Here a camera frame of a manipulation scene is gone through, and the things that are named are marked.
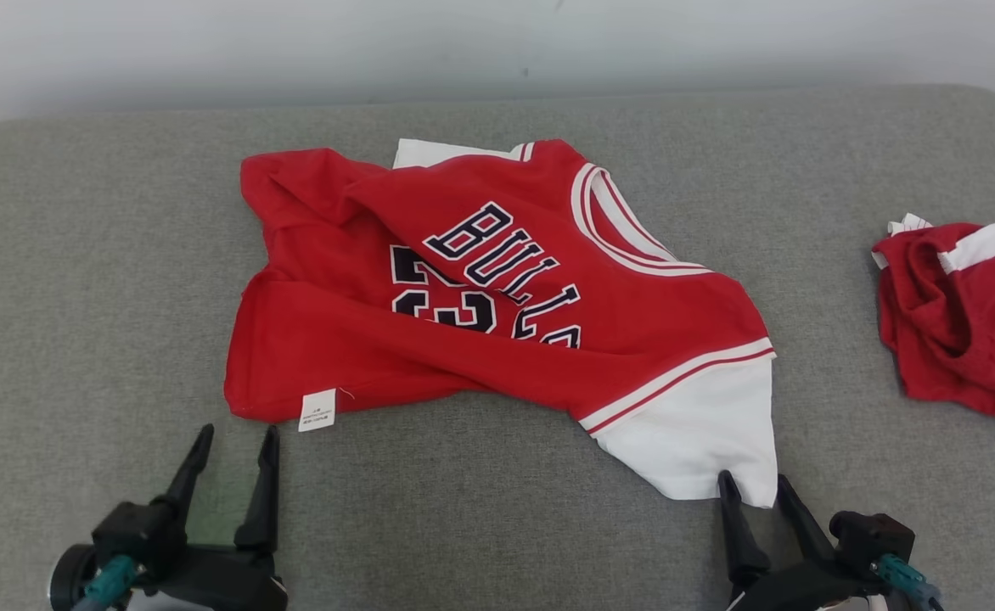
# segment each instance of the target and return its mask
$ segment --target white garment tag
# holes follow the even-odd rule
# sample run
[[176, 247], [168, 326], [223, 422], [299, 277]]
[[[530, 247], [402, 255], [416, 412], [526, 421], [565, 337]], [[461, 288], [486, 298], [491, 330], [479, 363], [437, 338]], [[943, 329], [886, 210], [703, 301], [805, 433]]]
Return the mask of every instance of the white garment tag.
[[312, 392], [301, 398], [301, 420], [297, 421], [297, 432], [323, 429], [335, 422], [335, 389]]

